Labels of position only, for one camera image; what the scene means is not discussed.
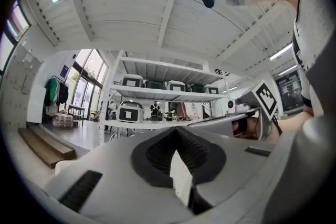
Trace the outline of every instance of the glass door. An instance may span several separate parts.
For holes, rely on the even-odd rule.
[[[93,90],[93,84],[90,82],[87,82],[86,89],[85,89],[85,94],[84,94],[84,99],[83,99],[83,105],[82,107],[85,108],[84,110],[84,115],[87,116],[87,119],[90,118],[90,115],[88,114],[89,106],[90,106],[90,99],[92,95],[92,90]]]
[[[82,106],[84,92],[86,89],[87,81],[84,78],[80,78],[76,87],[75,96],[73,97],[72,104],[75,106]]]

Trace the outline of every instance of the window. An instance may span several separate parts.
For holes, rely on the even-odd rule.
[[[100,58],[96,50],[93,50],[90,54],[87,62],[85,63],[84,69],[91,75],[93,78],[97,79],[99,69],[103,63],[103,60]]]
[[[14,2],[12,14],[7,20],[7,27],[16,41],[19,41],[29,28],[29,23],[23,15],[17,1]]]
[[[85,63],[85,60],[86,58],[88,57],[89,53],[90,53],[91,50],[81,50],[78,55],[77,55],[77,58],[76,58],[76,62],[81,66],[83,67],[84,63]]]
[[[98,79],[97,79],[98,82],[102,83],[103,78],[104,78],[105,71],[106,71],[106,65],[103,64],[103,66],[102,66],[101,69],[100,69],[99,76],[98,76]]]
[[[72,97],[74,96],[73,94],[75,92],[75,87],[76,87],[76,82],[77,82],[78,77],[79,77],[79,73],[76,71],[75,68],[72,67],[70,69],[69,75],[65,82],[65,84],[68,86],[68,89],[69,89],[67,104],[71,104],[72,102]]]
[[[91,108],[90,108],[90,111],[92,112],[97,112],[98,110],[99,92],[100,92],[100,88],[95,86],[93,97],[92,97]]]
[[[14,45],[3,33],[0,42],[0,73],[3,73],[5,71],[7,59],[10,57],[13,48]]]

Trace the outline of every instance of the shelf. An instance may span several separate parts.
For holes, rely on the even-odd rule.
[[[137,74],[156,81],[177,80],[184,83],[211,84],[223,78],[222,75],[158,61],[120,57],[128,74]]]
[[[121,128],[130,128],[130,129],[161,129],[167,127],[174,127],[174,126],[186,126],[191,123],[195,123],[196,121],[143,121],[142,123],[132,123],[132,122],[122,122],[118,120],[108,120],[108,121],[100,121],[100,123],[113,126],[113,127],[121,127]]]
[[[111,89],[116,90],[119,94],[121,94],[125,98],[130,99],[134,98],[141,100],[158,100],[166,102],[203,103],[203,102],[215,101],[221,98],[227,98],[227,96],[223,94],[178,92],[169,90],[137,88],[121,85],[113,85]]]

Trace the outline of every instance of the white wooden ceiling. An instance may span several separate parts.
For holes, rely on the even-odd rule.
[[[234,80],[293,65],[289,51],[268,59],[292,38],[295,11],[278,0],[241,7],[217,1],[212,9],[201,0],[28,1],[42,13],[39,23],[59,50],[123,49],[195,68],[208,62],[235,74]]]

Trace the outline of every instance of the table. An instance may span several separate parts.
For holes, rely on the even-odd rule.
[[[79,118],[82,118],[82,128],[83,128],[83,123],[84,123],[84,111],[85,111],[85,108],[82,108],[81,106],[75,106],[75,105],[72,105],[70,104],[68,106],[68,115],[72,115],[73,117],[74,116],[77,116]]]

